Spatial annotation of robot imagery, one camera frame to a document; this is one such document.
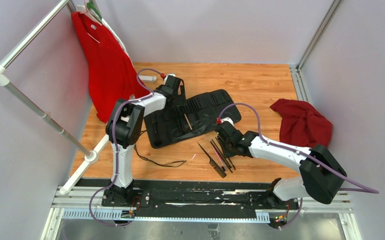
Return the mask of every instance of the gray floor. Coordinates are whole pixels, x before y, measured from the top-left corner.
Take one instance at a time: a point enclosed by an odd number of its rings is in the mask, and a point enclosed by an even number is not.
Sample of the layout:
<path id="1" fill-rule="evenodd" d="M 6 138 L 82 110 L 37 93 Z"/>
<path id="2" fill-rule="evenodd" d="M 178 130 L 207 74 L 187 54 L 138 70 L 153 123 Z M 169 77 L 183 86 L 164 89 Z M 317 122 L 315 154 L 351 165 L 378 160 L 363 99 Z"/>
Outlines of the gray floor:
<path id="1" fill-rule="evenodd" d="M 276 231 L 267 224 L 220 223 L 219 238 L 211 238 L 211 223 L 134 221 L 125 227 L 102 226 L 93 220 L 63 220 L 60 240 L 345 240 L 338 215 L 309 213 Z"/>

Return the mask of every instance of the folded red fabric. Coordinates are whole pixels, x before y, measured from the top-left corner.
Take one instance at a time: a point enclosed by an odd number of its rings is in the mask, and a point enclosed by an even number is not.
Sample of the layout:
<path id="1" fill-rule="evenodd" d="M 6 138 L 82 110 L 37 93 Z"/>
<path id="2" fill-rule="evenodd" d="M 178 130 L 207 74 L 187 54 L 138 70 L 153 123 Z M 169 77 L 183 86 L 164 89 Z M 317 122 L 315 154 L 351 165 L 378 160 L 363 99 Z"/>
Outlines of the folded red fabric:
<path id="1" fill-rule="evenodd" d="M 279 99 L 270 106 L 282 117 L 279 140 L 299 147 L 328 147 L 333 124 L 306 101 Z"/>
<path id="2" fill-rule="evenodd" d="M 89 95 L 97 117 L 106 123 L 118 99 L 135 98 L 149 92 L 137 82 L 137 73 L 120 44 L 104 26 L 81 12 L 71 14 L 77 38 L 89 69 Z"/>

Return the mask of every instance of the wooden table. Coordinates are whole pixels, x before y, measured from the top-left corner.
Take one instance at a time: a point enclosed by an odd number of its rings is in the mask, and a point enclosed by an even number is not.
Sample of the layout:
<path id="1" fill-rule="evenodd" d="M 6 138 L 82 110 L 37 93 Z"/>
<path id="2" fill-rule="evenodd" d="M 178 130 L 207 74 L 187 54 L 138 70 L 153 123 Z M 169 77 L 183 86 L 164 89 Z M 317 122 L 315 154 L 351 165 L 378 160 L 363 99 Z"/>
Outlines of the wooden table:
<path id="1" fill-rule="evenodd" d="M 290 69 L 286 64 L 135 63 L 134 66 L 137 71 L 143 68 L 153 68 L 166 74 L 175 73 L 177 77 L 185 81 L 187 98 L 204 92 L 225 89 L 234 102 L 247 103 L 258 111 L 262 134 L 276 141 L 279 140 L 282 118 L 270 109 L 270 105 L 282 98 L 297 99 Z M 149 71 L 142 74 L 157 76 Z M 155 83 L 146 83 L 152 89 L 160 84 L 163 84 L 160 77 Z M 238 109 L 242 119 L 235 124 L 235 127 L 242 133 L 248 130 L 257 132 L 257 120 L 254 113 L 245 106 L 238 106 Z M 97 111 L 92 106 L 81 140 L 81 143 L 89 149 L 93 149 L 105 135 L 105 124 L 99 121 L 96 114 Z M 134 153 L 132 159 L 133 178 L 270 183 L 275 178 L 298 176 L 293 170 L 269 160 L 235 156 L 232 161 L 236 170 L 233 173 L 227 170 L 227 176 L 221 178 L 209 165 L 209 158 L 197 144 L 199 142 L 215 161 L 219 161 L 209 143 L 209 140 L 215 136 L 215 132 L 209 132 L 176 144 L 154 149 L 150 146 L 147 133 L 143 134 L 137 142 L 137 148 L 141 155 L 161 164 L 177 160 L 187 160 L 187 162 L 175 168 L 161 167 L 141 160 Z M 84 155 L 78 152 L 71 173 L 83 160 Z M 113 153 L 111 145 L 108 144 L 100 154 L 98 162 L 89 168 L 84 177 L 110 178 L 112 173 Z"/>

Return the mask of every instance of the green hanger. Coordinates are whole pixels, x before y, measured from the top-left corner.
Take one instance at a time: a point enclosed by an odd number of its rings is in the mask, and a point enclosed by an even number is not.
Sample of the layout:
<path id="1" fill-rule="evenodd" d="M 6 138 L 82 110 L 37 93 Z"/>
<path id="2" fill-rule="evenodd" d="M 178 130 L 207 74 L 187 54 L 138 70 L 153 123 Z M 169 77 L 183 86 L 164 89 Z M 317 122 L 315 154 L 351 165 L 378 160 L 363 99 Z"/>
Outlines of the green hanger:
<path id="1" fill-rule="evenodd" d="M 93 10 L 93 12 L 95 13 L 95 15 L 99 18 L 99 19 L 97 19 L 97 20 L 101 23 L 101 22 L 102 22 L 101 19 L 102 19 L 103 17 L 101 17 L 100 12 L 97 10 L 97 8 L 94 6 L 94 4 L 93 4 L 92 2 L 89 1 L 89 2 L 86 4 L 86 7 L 87 7 L 89 10 Z"/>

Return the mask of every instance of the white wall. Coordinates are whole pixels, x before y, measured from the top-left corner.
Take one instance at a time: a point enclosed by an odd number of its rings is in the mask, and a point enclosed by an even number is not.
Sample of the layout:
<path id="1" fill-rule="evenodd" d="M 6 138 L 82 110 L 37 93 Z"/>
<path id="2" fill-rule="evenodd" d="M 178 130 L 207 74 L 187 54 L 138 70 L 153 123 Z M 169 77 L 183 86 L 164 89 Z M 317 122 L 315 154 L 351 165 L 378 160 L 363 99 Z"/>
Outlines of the white wall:
<path id="1" fill-rule="evenodd" d="M 97 3 L 135 62 L 296 64 L 331 1 L 97 0 Z"/>
<path id="2" fill-rule="evenodd" d="M 334 125 L 330 150 L 349 177 L 364 240 L 385 239 L 385 1 L 345 0 L 303 69 L 314 106 Z"/>
<path id="3" fill-rule="evenodd" d="M 0 60 L 58 0 L 0 1 Z M 28 97 L 80 138 L 89 112 L 88 66 L 65 8 L 8 68 Z M 75 148 L 0 87 L 0 239 L 39 239 Z"/>

